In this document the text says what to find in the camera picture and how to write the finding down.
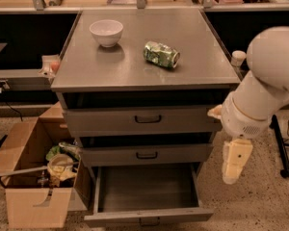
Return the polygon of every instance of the gray cabinet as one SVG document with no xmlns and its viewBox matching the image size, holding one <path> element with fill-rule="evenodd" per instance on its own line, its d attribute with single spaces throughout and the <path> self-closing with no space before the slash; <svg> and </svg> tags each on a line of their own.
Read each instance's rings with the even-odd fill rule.
<svg viewBox="0 0 289 231">
<path fill-rule="evenodd" d="M 103 18 L 124 26 L 109 52 L 89 32 Z M 149 39 L 177 46 L 176 70 L 144 60 Z M 84 11 L 52 90 L 93 180 L 86 223 L 208 220 L 197 175 L 222 126 L 207 111 L 239 82 L 197 8 Z"/>
</svg>

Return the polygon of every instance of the green can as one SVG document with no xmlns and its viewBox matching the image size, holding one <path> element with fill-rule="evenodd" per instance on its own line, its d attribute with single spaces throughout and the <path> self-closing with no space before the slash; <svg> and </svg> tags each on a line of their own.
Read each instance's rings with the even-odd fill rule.
<svg viewBox="0 0 289 231">
<path fill-rule="evenodd" d="M 163 43 L 149 41 L 144 46 L 144 58 L 156 65 L 173 69 L 177 66 L 180 53 Z"/>
</svg>

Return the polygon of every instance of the floor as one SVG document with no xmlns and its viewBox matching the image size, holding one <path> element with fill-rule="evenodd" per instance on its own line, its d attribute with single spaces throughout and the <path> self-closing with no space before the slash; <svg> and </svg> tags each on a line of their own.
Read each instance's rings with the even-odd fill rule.
<svg viewBox="0 0 289 231">
<path fill-rule="evenodd" d="M 289 110 L 277 113 L 283 137 L 287 137 Z M 11 127 L 21 122 L 19 117 L 0 117 L 0 139 Z M 226 185 L 221 176 L 223 142 L 230 137 L 221 131 L 214 139 L 214 149 L 198 178 L 198 193 L 202 206 L 213 208 L 215 214 L 206 222 L 179 223 L 156 227 L 117 227 L 108 231 L 289 231 L 289 178 L 279 172 L 279 157 L 275 133 L 268 128 L 253 141 L 254 149 L 241 178 L 234 185 Z M 83 222 L 86 213 L 70 213 L 66 228 L 58 230 L 91 229 Z M 5 194 L 0 189 L 0 230 L 8 230 Z"/>
</svg>

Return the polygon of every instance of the white bowl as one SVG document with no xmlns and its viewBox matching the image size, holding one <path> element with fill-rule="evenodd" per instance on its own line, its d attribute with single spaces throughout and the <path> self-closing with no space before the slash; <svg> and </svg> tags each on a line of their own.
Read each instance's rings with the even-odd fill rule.
<svg viewBox="0 0 289 231">
<path fill-rule="evenodd" d="M 90 26 L 90 32 L 103 47 L 113 47 L 121 39 L 123 25 L 116 20 L 99 20 Z"/>
</svg>

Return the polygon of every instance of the closed drawer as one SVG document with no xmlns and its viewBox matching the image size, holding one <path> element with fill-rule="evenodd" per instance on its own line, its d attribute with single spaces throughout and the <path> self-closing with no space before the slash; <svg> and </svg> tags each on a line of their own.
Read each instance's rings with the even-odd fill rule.
<svg viewBox="0 0 289 231">
<path fill-rule="evenodd" d="M 99 167 L 89 227 L 155 226 L 208 220 L 213 210 L 199 206 L 197 165 Z"/>
<path fill-rule="evenodd" d="M 82 138 L 86 167 L 204 162 L 213 146 L 210 133 Z"/>
<path fill-rule="evenodd" d="M 207 111 L 207 106 L 68 110 L 64 117 L 75 138 L 221 130 L 221 124 Z"/>
</svg>

